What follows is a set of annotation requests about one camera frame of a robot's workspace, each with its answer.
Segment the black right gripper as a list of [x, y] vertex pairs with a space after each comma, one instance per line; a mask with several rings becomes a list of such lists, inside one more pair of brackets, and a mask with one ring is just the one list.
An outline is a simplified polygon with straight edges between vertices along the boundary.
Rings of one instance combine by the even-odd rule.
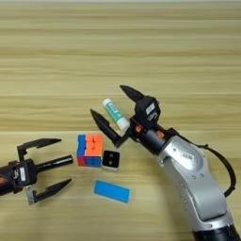
[[[132, 87], [120, 85], [120, 88], [127, 95], [127, 97], [135, 103], [144, 97], [140, 91]], [[160, 137], [155, 130], [145, 129], [134, 118], [130, 119], [132, 134], [131, 130], [127, 129], [126, 133], [121, 137], [114, 129], [110, 127], [109, 121], [101, 114], [93, 109], [90, 110], [90, 114], [99, 129], [111, 140], [111, 142], [117, 148], [119, 148], [131, 136], [133, 141], [141, 144], [150, 153], [158, 155], [160, 154], [161, 149], [166, 142], [166, 140]]]

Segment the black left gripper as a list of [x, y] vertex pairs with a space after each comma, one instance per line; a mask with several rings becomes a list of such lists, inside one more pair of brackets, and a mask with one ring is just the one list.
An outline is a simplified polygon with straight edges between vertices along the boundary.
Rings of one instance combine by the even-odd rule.
[[7, 195], [8, 193], [16, 194], [25, 188], [28, 203], [34, 204], [35, 202], [54, 196], [64, 188], [71, 179], [50, 185], [40, 194], [34, 192], [31, 185], [36, 182], [36, 166], [32, 160], [24, 161], [27, 149], [39, 149], [58, 142], [60, 142], [59, 138], [39, 138], [18, 146], [17, 152], [21, 162], [12, 161], [0, 168], [0, 196]]

